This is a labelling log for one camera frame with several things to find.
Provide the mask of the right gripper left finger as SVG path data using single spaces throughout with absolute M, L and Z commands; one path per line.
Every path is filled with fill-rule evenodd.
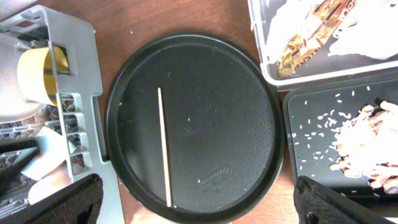
M 1 219 L 1 223 L 96 223 L 102 201 L 103 181 L 91 174 Z

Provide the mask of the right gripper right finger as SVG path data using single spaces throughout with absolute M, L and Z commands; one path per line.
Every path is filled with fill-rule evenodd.
M 392 221 L 307 176 L 300 176 L 297 179 L 294 189 L 294 206 L 300 224 L 393 224 Z

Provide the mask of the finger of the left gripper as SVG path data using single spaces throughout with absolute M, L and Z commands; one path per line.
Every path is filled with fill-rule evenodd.
M 18 158 L 6 168 L 1 168 L 1 195 L 8 190 L 21 171 L 41 153 L 41 137 L 16 139 L 1 144 L 1 154 L 18 152 Z

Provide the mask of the pink cup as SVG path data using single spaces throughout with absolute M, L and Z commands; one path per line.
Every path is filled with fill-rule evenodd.
M 34 184 L 28 194 L 28 201 L 33 205 L 62 190 L 72 183 L 67 170 L 56 170 L 44 179 Z

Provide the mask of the blue cup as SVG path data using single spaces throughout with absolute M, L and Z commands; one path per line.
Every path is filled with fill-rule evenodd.
M 65 145 L 64 138 L 54 130 L 43 127 L 36 135 L 40 138 L 40 154 L 33 158 L 21 173 L 32 180 L 40 180 L 66 160 L 66 150 L 76 151 L 71 142 Z

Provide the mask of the food scraps pile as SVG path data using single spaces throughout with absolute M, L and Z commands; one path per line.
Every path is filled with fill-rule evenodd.
M 397 105 L 364 106 L 357 117 L 345 121 L 336 138 L 337 161 L 331 170 L 347 178 L 368 178 L 372 189 L 397 193 Z

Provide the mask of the yellow bowl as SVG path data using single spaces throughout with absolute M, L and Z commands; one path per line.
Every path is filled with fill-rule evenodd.
M 63 50 L 53 48 L 56 68 L 52 66 L 49 47 L 25 51 L 17 65 L 17 80 L 25 98 L 46 105 L 57 106 L 57 86 L 53 71 L 69 74 L 68 60 Z

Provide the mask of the white napkin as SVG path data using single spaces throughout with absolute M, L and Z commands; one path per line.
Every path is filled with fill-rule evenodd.
M 320 1 L 286 1 L 271 20 L 266 55 L 275 63 Z M 397 1 L 359 0 L 333 34 L 328 56 L 359 54 L 385 60 L 397 54 Z

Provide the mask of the gold snack wrapper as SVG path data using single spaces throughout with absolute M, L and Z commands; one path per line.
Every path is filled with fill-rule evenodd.
M 356 0 L 322 0 L 313 3 L 298 31 L 277 60 L 279 78 L 286 78 L 307 63 L 329 40 L 354 8 Z

